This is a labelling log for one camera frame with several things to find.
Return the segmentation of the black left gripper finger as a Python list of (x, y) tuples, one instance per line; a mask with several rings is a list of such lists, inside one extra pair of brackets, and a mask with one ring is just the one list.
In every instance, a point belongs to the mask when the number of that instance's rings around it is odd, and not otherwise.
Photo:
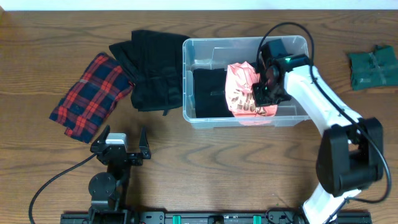
[(98, 145), (102, 145), (106, 143), (106, 139), (108, 137), (108, 134), (110, 132), (110, 125), (107, 125), (102, 133), (98, 136)]
[(151, 159), (151, 151), (147, 140), (146, 127), (141, 129), (139, 149), (143, 159)]

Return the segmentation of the pink printed t-shirt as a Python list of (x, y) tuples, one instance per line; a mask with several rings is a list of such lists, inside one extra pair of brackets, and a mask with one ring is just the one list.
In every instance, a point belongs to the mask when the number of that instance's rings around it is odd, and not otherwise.
[(260, 82), (260, 74), (248, 62), (227, 66), (225, 98), (227, 107), (243, 126), (269, 125), (277, 112), (277, 105), (257, 107), (254, 100), (253, 84)]

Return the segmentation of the small black garment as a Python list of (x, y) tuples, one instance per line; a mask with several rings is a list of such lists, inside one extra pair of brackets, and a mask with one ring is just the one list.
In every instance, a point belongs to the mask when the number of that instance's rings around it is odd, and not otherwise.
[(226, 71), (223, 68), (193, 71), (195, 113), (197, 118), (227, 118), (234, 115), (225, 97)]

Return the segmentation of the large black garment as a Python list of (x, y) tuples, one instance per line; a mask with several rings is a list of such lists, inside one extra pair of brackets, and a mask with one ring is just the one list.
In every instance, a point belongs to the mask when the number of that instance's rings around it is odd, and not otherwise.
[(162, 111), (182, 106), (182, 45), (186, 35), (134, 30), (131, 40), (109, 46), (134, 85), (131, 103), (138, 111)]

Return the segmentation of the dark green garment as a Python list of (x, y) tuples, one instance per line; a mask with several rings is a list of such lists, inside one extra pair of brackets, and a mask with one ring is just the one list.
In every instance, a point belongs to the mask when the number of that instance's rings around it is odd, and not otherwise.
[(372, 52), (350, 53), (351, 87), (354, 91), (397, 86), (397, 58), (390, 45), (376, 45)]

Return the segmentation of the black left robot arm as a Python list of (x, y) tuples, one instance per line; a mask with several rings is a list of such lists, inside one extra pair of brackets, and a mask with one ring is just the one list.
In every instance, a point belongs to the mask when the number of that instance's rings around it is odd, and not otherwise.
[(127, 135), (111, 133), (110, 126), (93, 141), (90, 151), (103, 165), (106, 172), (96, 174), (89, 183), (91, 207), (99, 211), (117, 210), (120, 198), (125, 194), (132, 166), (143, 165), (152, 154), (147, 141), (146, 129), (141, 129), (139, 152), (128, 152)]

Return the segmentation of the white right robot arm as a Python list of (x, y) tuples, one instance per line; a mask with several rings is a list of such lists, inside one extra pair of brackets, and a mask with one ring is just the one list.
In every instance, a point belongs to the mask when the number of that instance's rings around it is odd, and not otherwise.
[(261, 81), (253, 86), (257, 105), (294, 98), (318, 128), (322, 140), (316, 161), (318, 185), (302, 205), (304, 223), (333, 223), (350, 201), (391, 173), (383, 154), (383, 127), (348, 107), (323, 81), (313, 60), (302, 55), (263, 55), (256, 60)]

